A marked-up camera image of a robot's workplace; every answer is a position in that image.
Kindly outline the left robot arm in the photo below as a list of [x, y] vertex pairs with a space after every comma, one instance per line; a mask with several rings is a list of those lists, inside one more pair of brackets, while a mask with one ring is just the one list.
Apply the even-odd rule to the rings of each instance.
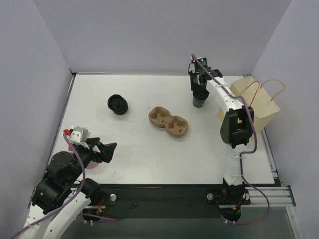
[[85, 169], [90, 162], [109, 163], [117, 143], [103, 144], [98, 137], [80, 133], [63, 137], [69, 151], [51, 158], [31, 198], [25, 225], [14, 239], [58, 239], [86, 206], [101, 199], [100, 184], [87, 178]]

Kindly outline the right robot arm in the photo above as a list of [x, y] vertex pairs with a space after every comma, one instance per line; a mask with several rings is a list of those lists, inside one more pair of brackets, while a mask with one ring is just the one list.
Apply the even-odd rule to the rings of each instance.
[[253, 126], [254, 111], [242, 103], [242, 97], [231, 92], [219, 70], [207, 65], [206, 58], [191, 56], [188, 74], [193, 95], [192, 103], [200, 108], [209, 96], [213, 96], [220, 108], [224, 110], [224, 118], [220, 128], [222, 141], [228, 145], [226, 170], [221, 192], [215, 198], [226, 203], [241, 199], [245, 194], [242, 178], [242, 154], [246, 153], [249, 139], [256, 135]]

